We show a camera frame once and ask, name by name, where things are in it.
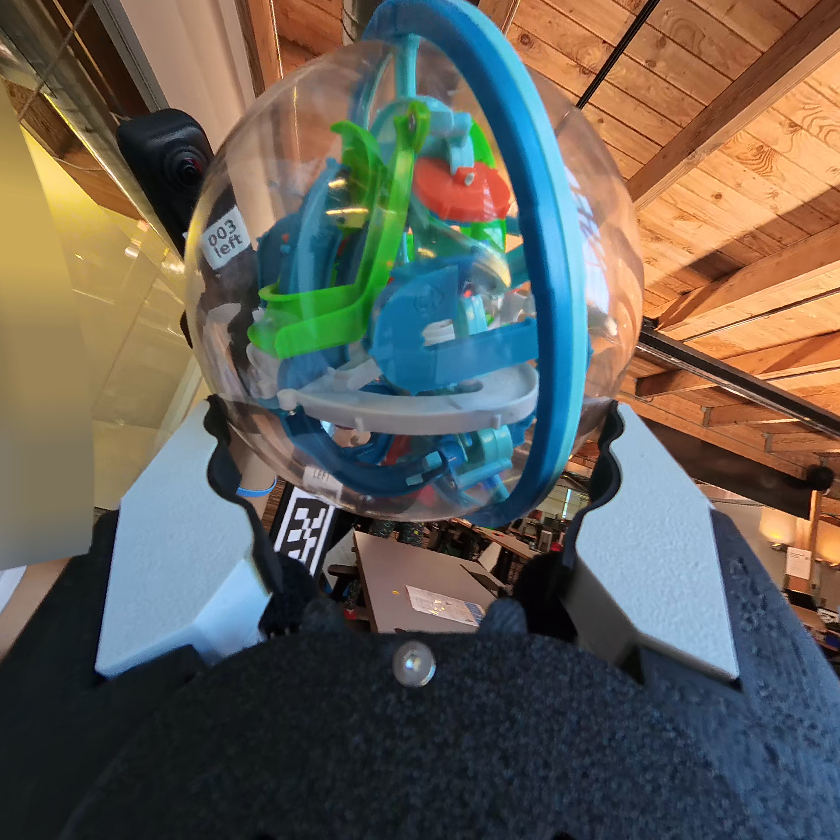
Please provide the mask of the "white paper sheet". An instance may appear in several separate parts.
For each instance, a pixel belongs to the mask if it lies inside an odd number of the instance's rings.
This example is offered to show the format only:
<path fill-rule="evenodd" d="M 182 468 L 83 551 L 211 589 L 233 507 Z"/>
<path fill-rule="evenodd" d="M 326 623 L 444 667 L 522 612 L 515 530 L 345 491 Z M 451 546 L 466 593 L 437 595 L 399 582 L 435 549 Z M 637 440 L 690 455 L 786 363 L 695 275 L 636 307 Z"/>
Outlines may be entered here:
<path fill-rule="evenodd" d="M 408 602 L 415 612 L 435 616 L 444 620 L 478 627 L 485 617 L 485 609 L 473 602 L 465 602 L 449 595 L 443 595 L 407 585 Z"/>

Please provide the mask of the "grey background table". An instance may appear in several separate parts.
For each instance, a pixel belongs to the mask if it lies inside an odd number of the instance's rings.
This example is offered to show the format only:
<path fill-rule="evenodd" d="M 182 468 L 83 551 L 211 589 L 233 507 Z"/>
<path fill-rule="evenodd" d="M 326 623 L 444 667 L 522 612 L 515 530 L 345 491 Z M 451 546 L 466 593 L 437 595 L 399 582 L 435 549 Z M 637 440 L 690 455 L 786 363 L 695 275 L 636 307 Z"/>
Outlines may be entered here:
<path fill-rule="evenodd" d="M 482 606 L 497 598 L 495 580 L 477 563 L 357 532 L 354 535 L 362 591 L 378 634 L 472 634 L 478 627 L 415 612 L 406 586 L 449 595 Z"/>

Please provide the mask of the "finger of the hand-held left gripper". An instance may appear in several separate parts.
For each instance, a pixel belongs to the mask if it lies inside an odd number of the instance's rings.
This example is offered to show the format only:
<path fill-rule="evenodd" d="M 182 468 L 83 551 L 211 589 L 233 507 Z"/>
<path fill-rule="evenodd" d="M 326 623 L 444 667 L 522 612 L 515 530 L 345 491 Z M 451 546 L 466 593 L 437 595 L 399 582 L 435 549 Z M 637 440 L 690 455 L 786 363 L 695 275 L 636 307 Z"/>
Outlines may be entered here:
<path fill-rule="evenodd" d="M 291 462 L 291 471 L 297 487 L 328 503 L 341 502 L 343 483 L 328 470 L 318 465 L 302 464 L 294 460 Z"/>
<path fill-rule="evenodd" d="M 245 336 L 247 365 L 243 373 L 245 389 L 252 398 L 277 398 L 280 361 L 254 344 L 248 330 Z"/>

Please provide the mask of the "black ceiling tube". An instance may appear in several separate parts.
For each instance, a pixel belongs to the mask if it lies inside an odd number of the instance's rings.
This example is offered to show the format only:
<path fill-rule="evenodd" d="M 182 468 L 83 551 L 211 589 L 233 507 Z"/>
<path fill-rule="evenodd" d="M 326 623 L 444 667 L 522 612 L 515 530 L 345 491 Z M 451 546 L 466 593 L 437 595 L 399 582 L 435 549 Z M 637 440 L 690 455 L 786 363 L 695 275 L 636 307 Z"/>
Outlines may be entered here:
<path fill-rule="evenodd" d="M 815 433 L 838 438 L 839 419 L 835 413 L 667 337 L 657 331 L 649 319 L 644 320 L 637 342 L 637 352 L 652 356 L 658 363 L 669 364 L 672 370 L 664 372 L 666 377 L 685 373 L 689 377 L 720 387 L 751 403 L 792 418 Z"/>

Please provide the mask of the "clear plastic maze ball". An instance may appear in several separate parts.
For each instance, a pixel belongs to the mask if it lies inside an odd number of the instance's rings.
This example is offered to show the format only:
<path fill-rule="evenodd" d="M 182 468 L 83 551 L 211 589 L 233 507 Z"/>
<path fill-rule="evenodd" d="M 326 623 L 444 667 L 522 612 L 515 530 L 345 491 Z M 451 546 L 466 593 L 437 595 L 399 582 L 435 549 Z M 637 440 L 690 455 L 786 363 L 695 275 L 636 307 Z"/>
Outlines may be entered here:
<path fill-rule="evenodd" d="M 643 320 L 633 202 L 581 111 L 471 3 L 383 2 L 241 121 L 260 157 L 248 336 L 280 390 L 249 396 L 213 314 L 193 348 L 228 427 L 290 483 L 294 460 L 328 470 L 361 516 L 536 508 Z"/>

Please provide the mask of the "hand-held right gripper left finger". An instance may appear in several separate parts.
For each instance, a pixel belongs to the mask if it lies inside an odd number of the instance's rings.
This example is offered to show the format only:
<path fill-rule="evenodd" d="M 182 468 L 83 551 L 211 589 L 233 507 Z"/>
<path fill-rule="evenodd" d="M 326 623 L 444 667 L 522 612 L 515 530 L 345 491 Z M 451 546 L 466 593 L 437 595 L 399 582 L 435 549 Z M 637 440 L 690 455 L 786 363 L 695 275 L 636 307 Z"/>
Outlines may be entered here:
<path fill-rule="evenodd" d="M 267 640 L 280 583 L 252 504 L 238 494 L 226 419 L 209 397 L 120 502 L 95 668 L 116 677 L 178 648 L 215 665 Z"/>

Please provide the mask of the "black ceiling rod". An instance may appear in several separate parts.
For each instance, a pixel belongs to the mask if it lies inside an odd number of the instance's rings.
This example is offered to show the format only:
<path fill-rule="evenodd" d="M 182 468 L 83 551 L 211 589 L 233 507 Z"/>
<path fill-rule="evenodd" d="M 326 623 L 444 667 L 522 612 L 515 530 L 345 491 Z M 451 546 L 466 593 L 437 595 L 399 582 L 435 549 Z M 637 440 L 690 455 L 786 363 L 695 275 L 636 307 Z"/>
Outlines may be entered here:
<path fill-rule="evenodd" d="M 621 38 L 615 47 L 612 48 L 609 56 L 605 59 L 600 69 L 595 73 L 587 88 L 578 98 L 575 107 L 582 110 L 592 99 L 598 88 L 610 74 L 617 61 L 623 56 L 627 47 L 632 43 L 642 26 L 648 21 L 650 15 L 655 11 L 660 1 L 646 1 L 640 11 L 635 15 L 632 22 L 626 27 Z"/>

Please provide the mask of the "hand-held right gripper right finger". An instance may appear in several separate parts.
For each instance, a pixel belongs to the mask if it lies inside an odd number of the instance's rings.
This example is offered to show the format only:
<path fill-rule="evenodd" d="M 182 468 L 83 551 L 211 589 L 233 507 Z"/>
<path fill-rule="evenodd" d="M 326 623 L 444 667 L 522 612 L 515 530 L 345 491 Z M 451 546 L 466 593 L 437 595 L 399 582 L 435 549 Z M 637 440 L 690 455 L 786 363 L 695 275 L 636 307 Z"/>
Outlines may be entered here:
<path fill-rule="evenodd" d="M 579 645 L 613 665 L 645 648 L 717 680 L 739 679 L 706 496 L 619 402 L 605 418 L 592 477 L 561 595 Z"/>

